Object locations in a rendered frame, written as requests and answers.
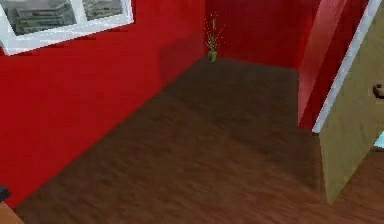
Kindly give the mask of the green potted house plant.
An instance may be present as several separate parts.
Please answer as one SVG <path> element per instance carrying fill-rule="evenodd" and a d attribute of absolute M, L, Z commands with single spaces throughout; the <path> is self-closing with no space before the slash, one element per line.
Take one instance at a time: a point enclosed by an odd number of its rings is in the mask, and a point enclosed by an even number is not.
<path fill-rule="evenodd" d="M 208 60 L 210 63 L 214 63 L 218 56 L 217 48 L 223 40 L 223 28 L 218 26 L 218 14 L 216 12 L 210 13 L 205 19 L 204 31 L 204 44 L 208 49 Z"/>

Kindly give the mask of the orange brown furniture corner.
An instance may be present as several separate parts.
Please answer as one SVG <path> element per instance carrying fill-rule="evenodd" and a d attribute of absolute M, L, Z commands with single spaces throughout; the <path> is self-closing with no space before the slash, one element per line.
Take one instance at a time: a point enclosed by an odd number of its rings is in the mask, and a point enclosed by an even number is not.
<path fill-rule="evenodd" d="M 0 224 L 25 224 L 22 219 L 5 203 L 0 203 Z"/>

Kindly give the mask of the olive tan room door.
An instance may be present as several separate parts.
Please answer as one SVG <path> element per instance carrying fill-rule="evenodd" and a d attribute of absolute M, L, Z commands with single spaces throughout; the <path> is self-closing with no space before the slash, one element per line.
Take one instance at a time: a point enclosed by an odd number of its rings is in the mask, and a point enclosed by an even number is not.
<path fill-rule="evenodd" d="M 326 198 L 335 201 L 384 132 L 384 0 L 369 0 L 313 130 L 319 134 Z"/>

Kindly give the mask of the white framed window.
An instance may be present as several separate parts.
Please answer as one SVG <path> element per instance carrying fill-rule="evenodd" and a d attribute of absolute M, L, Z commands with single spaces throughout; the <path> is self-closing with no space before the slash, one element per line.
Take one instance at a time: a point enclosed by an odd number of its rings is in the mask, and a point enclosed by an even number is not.
<path fill-rule="evenodd" d="M 0 47 L 11 56 L 133 22 L 132 0 L 0 0 Z"/>

